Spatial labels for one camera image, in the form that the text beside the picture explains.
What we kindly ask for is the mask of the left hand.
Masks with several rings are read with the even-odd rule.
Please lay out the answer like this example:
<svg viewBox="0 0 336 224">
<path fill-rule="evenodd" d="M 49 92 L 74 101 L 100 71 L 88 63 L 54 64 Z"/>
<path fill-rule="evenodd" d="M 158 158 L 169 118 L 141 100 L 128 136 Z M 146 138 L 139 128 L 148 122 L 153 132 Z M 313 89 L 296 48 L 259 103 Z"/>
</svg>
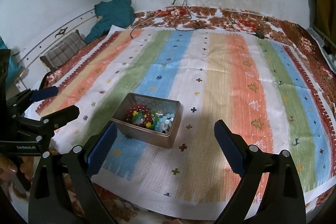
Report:
<svg viewBox="0 0 336 224">
<path fill-rule="evenodd" d="M 23 156 L 22 164 L 20 165 L 20 171 L 25 175 L 27 180 L 31 180 L 33 177 L 33 164 L 34 157 Z M 16 174 L 18 172 L 18 167 L 7 157 L 1 154 L 0 158 L 0 170 L 1 170 L 1 180 L 9 181 L 12 174 Z"/>
</svg>

